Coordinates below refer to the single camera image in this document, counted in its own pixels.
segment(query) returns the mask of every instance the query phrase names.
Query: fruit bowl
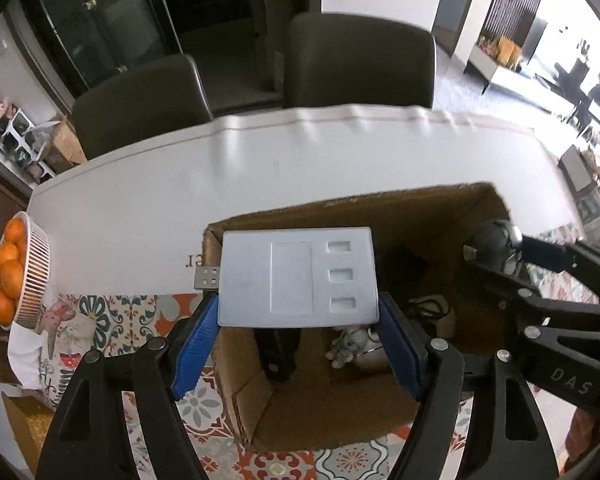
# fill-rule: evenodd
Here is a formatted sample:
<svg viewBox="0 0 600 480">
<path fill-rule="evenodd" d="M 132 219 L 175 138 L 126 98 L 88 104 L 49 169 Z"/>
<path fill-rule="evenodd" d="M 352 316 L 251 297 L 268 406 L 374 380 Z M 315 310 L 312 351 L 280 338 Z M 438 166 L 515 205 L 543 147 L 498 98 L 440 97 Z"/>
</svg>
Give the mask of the fruit bowl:
<svg viewBox="0 0 600 480">
<path fill-rule="evenodd" d="M 51 269 L 51 251 L 45 232 L 24 211 L 14 215 L 22 220 L 26 229 L 27 253 L 24 263 L 24 279 L 18 298 L 13 322 L 35 330 L 42 307 Z"/>
</svg>

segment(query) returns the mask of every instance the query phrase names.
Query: cardboard box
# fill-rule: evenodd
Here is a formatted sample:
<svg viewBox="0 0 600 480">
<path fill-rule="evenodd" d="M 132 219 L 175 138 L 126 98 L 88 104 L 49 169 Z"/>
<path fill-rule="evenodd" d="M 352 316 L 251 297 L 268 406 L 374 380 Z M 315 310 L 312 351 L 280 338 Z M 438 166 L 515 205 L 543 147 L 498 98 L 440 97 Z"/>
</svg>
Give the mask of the cardboard box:
<svg viewBox="0 0 600 480">
<path fill-rule="evenodd" d="M 35 397 L 8 397 L 2 392 L 2 402 L 27 466 L 35 475 L 38 460 L 51 425 L 53 412 Z"/>
<path fill-rule="evenodd" d="M 66 118 L 55 127 L 51 142 L 43 154 L 43 160 L 56 173 L 62 173 L 76 164 L 87 162 L 80 141 Z"/>
<path fill-rule="evenodd" d="M 508 217 L 491 184 L 356 196 L 211 224 L 203 239 L 203 262 L 220 264 L 227 230 L 368 226 L 376 264 L 395 248 L 423 257 L 429 267 L 413 297 L 444 294 L 458 318 L 452 343 L 462 351 L 488 355 L 502 347 L 500 316 L 497 309 L 461 298 L 454 271 L 464 241 L 484 222 Z M 296 373 L 286 384 L 273 384 L 260 368 L 253 330 L 220 331 L 214 348 L 216 375 L 234 434 L 248 451 L 333 449 L 413 421 L 418 405 L 393 375 L 365 376 L 353 366 L 331 368 L 324 353 L 332 339 L 331 328 L 302 330 Z"/>
</svg>

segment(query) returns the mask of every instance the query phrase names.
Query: blue gripper pad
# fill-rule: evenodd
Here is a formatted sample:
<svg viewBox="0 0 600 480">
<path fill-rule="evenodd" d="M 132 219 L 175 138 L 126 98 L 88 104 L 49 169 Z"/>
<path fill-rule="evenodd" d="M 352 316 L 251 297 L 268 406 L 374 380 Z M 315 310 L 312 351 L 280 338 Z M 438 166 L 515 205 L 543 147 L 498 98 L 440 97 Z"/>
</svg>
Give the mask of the blue gripper pad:
<svg viewBox="0 0 600 480">
<path fill-rule="evenodd" d="M 376 332 L 389 359 L 395 379 L 414 400 L 420 400 L 422 385 L 413 348 L 397 320 L 384 304 L 382 296 L 379 298 L 379 313 L 380 321 L 376 323 Z"/>
<path fill-rule="evenodd" d="M 216 294 L 176 358 L 176 371 L 171 383 L 171 391 L 176 400 L 195 389 L 219 330 Z"/>
</svg>

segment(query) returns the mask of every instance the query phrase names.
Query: chair backrest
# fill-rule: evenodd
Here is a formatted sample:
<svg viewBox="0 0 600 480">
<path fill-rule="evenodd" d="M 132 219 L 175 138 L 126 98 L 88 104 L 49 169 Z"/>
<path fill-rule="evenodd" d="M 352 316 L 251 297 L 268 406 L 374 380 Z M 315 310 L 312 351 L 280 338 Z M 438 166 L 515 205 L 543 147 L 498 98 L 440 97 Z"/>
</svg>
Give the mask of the chair backrest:
<svg viewBox="0 0 600 480">
<path fill-rule="evenodd" d="M 307 12 L 288 28 L 283 107 L 431 108 L 435 76 L 430 32 L 369 16 Z"/>
<path fill-rule="evenodd" d="M 211 120 L 196 63 L 184 54 L 112 77 L 76 99 L 72 110 L 87 158 Z"/>
</svg>

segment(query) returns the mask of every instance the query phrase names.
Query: patterned tablecloth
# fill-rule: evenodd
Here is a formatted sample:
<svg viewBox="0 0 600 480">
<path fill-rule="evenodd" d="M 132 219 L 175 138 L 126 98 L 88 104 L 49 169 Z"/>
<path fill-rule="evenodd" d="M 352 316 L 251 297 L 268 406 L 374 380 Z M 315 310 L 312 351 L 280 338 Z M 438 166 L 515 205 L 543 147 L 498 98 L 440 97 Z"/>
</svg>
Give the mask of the patterned tablecloth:
<svg viewBox="0 0 600 480">
<path fill-rule="evenodd" d="M 569 225 L 542 237 L 555 241 L 575 241 L 581 234 L 576 227 Z M 564 273 L 558 275 L 530 266 L 530 275 L 544 297 L 597 301 L 581 283 Z M 177 320 L 193 313 L 201 298 L 201 294 L 176 294 L 79 296 L 67 299 L 76 304 L 81 313 L 95 320 L 93 346 L 110 356 L 134 352 L 148 339 L 166 336 Z M 554 444 L 558 463 L 564 463 L 564 440 L 574 407 L 538 388 L 534 387 L 533 391 Z M 472 400 L 465 400 L 458 407 L 456 430 L 441 478 L 455 478 L 471 418 Z M 139 475 L 142 479 L 155 479 L 133 393 L 123 394 L 123 405 Z M 267 454 L 245 452 L 234 440 L 227 423 L 211 361 L 203 369 L 196 389 L 187 393 L 178 403 L 178 410 L 196 453 L 212 480 L 379 480 L 389 474 L 410 432 L 406 426 L 370 442 L 337 449 Z"/>
</svg>

